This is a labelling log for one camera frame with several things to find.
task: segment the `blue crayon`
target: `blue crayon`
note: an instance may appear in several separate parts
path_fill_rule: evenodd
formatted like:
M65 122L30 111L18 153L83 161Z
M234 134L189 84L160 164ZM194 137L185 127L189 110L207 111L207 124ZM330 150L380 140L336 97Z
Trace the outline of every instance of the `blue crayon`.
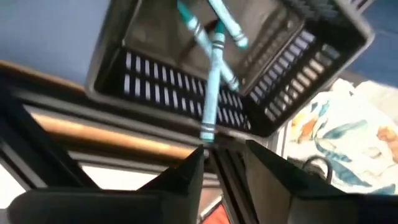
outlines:
M190 12L190 10L180 1L177 1L177 8L180 11L184 24L188 30L193 32L196 42L205 51L208 58L211 58L211 42L206 35L205 30L201 27L198 19ZM236 91L239 88L238 79L234 76L231 69L224 60L221 61L221 74L228 84L229 89Z
M201 122L200 139L213 142L216 129L218 93L220 91L221 65L225 43L224 25L218 21L211 52L211 65L207 79L205 106Z
M208 0L213 10L216 12L218 18L224 23L226 29L231 34L235 44L241 48L246 49L249 45L249 40L244 35L241 26L234 20L232 15L223 3L223 0Z

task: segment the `fabric with leaf pattern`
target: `fabric with leaf pattern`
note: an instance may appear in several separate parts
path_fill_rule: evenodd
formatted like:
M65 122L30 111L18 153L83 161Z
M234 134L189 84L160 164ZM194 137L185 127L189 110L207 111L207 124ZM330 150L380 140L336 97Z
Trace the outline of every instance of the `fabric with leaf pattern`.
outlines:
M302 161L315 154L329 159L332 184L345 192L396 194L396 133L386 115L340 88L319 93L292 120L286 150Z

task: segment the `black plastic basket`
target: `black plastic basket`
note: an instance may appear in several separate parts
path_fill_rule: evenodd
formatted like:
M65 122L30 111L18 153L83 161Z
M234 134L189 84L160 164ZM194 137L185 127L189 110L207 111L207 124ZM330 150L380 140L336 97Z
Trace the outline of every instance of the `black plastic basket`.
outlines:
M87 94L166 122L159 126L182 125L199 133L205 80L123 44L139 4L113 1L91 62ZM218 131L270 136L374 37L354 8L340 0L283 0L265 24L235 68L243 71L238 72L242 90L220 90Z

